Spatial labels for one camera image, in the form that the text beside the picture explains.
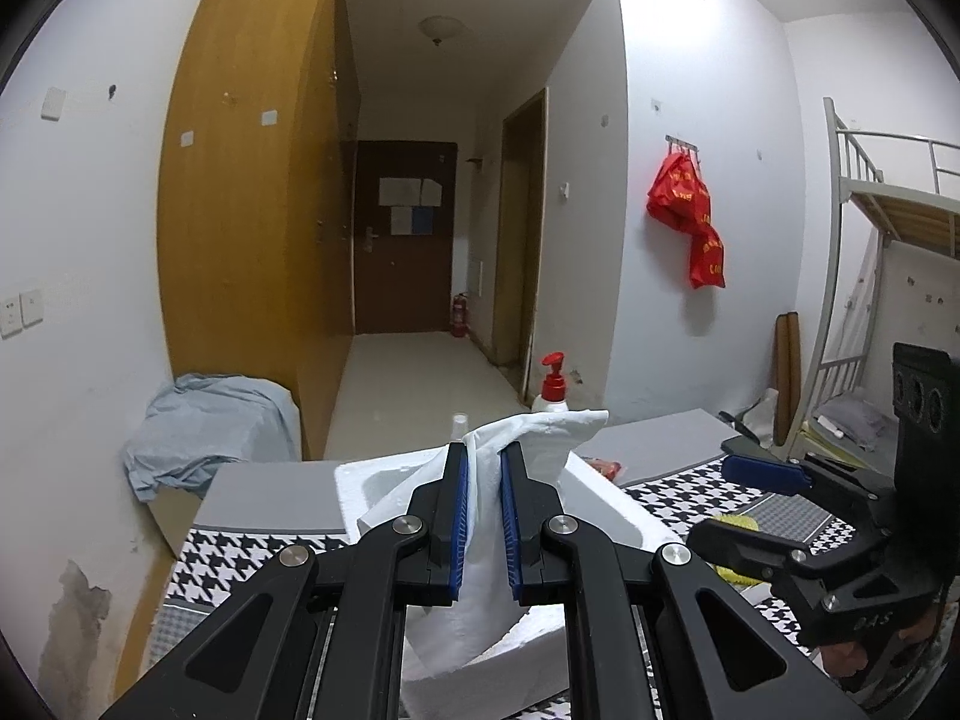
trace doorway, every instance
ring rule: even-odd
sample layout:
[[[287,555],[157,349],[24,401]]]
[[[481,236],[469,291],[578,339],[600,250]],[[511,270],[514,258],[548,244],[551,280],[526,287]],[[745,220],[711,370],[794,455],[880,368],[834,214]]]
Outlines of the doorway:
[[[358,143],[357,335],[448,329],[456,180],[456,143]]]
[[[524,401],[544,228],[546,94],[541,90],[504,119],[501,141],[493,362]]]

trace light blue cloth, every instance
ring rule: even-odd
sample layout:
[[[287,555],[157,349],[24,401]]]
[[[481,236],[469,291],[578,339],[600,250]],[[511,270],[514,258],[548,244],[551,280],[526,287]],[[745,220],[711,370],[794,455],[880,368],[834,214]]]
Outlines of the light blue cloth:
[[[160,485],[203,497],[225,463],[299,461],[299,410],[266,379],[189,373],[157,394],[122,455],[141,501]]]

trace electrical outlet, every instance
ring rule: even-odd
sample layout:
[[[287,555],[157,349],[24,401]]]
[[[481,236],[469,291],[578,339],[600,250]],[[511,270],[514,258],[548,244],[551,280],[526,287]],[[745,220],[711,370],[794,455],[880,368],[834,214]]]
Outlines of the electrical outlet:
[[[42,322],[43,293],[40,290],[30,290],[29,293],[21,293],[20,313],[23,317],[24,327],[30,327],[32,324]]]
[[[23,329],[20,296],[0,300],[0,338],[8,338]]]

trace white cloth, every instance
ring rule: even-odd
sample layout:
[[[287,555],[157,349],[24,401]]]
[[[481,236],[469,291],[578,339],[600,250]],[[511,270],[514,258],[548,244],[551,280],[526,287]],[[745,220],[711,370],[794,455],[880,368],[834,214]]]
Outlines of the white cloth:
[[[469,455],[467,551],[460,600],[451,608],[410,608],[407,642],[428,674],[464,666],[493,647],[525,609],[512,598],[500,512],[500,450],[518,440],[527,474],[557,483],[570,450],[591,439],[607,423],[607,412],[517,415],[464,436]],[[405,514],[413,490],[443,475],[446,449],[421,466],[376,503],[357,525],[361,533]]]

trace dish soap bottle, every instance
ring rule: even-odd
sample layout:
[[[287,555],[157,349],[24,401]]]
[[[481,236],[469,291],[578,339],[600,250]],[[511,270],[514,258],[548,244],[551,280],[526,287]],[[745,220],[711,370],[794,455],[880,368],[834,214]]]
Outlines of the dish soap bottle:
[[[541,365],[549,365],[550,372],[544,377],[541,393],[534,398],[533,413],[568,412],[566,405],[566,380],[560,369],[563,367],[563,352],[553,352],[541,360]]]

